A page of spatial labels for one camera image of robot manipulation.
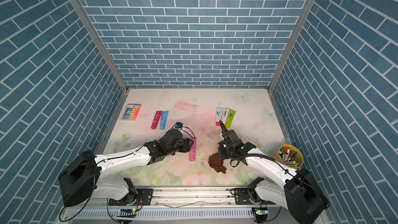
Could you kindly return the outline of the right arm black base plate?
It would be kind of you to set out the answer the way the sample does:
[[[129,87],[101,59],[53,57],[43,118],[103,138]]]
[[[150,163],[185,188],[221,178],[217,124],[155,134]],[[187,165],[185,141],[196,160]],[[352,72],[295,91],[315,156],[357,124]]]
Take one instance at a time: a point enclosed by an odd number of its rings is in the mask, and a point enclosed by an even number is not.
[[[233,196],[236,205],[275,205],[272,201],[260,200],[260,198],[255,196],[255,194],[248,188],[233,188],[230,190],[230,193]]]

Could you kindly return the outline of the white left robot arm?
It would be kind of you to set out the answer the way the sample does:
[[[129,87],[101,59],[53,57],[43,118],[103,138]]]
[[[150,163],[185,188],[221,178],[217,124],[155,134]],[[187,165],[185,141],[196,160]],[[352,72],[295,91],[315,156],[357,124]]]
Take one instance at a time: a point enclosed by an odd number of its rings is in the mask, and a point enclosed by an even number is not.
[[[178,129],[170,129],[159,140],[147,142],[139,148],[107,155],[85,151],[58,176],[64,206],[76,206],[91,198],[110,199],[115,205],[132,204],[138,197],[132,180],[126,177],[115,183],[106,177],[163,161],[166,156],[177,152],[187,153],[193,144],[193,138],[184,138]]]

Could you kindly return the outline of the blue toothpaste tube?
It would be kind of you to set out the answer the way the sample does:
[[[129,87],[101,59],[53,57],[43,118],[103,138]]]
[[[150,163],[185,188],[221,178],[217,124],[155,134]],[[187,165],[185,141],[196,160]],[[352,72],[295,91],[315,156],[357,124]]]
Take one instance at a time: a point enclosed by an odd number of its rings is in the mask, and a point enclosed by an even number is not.
[[[160,120],[160,130],[164,130],[167,122],[169,111],[163,111]]]

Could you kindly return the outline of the brown wiping cloth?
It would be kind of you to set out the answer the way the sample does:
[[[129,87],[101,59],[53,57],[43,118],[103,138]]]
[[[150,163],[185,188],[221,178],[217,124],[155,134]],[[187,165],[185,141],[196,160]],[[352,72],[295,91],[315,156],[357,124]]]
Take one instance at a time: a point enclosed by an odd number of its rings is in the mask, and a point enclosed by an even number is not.
[[[223,160],[220,158],[220,151],[211,155],[208,159],[209,166],[214,169],[217,173],[226,174],[227,168],[223,165]]]

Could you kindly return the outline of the red toothpaste tube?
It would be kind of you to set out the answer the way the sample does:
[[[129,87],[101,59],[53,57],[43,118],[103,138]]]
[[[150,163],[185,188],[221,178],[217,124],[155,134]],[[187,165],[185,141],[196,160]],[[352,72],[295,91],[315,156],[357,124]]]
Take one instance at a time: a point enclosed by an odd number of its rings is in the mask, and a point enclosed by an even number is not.
[[[155,130],[157,128],[157,125],[158,125],[158,123],[159,123],[159,121],[161,119],[162,114],[163,114],[162,111],[156,111],[155,112],[155,115],[154,115],[154,118],[153,118],[153,121],[152,121],[152,124],[151,124],[151,129],[152,130]]]

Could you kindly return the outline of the magenta toothpaste tube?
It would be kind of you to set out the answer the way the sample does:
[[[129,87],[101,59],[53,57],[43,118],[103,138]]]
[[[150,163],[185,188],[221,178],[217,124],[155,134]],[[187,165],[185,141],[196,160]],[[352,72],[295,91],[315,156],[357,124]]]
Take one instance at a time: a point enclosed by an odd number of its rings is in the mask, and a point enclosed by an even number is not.
[[[195,154],[196,154],[197,138],[191,138],[191,140],[193,141],[193,144],[192,144],[191,149],[190,149],[190,158],[189,158],[189,160],[191,162],[194,162],[195,161]]]

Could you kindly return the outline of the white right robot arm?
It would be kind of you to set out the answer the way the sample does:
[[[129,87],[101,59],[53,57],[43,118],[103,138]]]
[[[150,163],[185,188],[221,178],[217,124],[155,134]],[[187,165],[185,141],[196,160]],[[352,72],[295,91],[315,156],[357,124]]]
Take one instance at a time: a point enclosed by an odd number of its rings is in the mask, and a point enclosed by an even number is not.
[[[243,143],[234,130],[221,127],[218,154],[221,160],[237,161],[263,174],[247,187],[247,195],[254,204],[271,201],[286,208],[300,224],[312,224],[330,207],[312,173],[295,170],[265,155],[252,143]]]

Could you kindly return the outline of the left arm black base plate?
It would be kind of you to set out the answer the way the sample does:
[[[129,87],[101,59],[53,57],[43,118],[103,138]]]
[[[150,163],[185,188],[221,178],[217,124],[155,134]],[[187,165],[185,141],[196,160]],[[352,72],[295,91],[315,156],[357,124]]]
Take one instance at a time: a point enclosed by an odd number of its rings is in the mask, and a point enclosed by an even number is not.
[[[136,193],[128,193],[121,200],[109,199],[109,206],[132,206],[136,205],[138,207],[141,206],[149,206],[151,204],[153,196],[153,189],[144,188],[137,189]]]

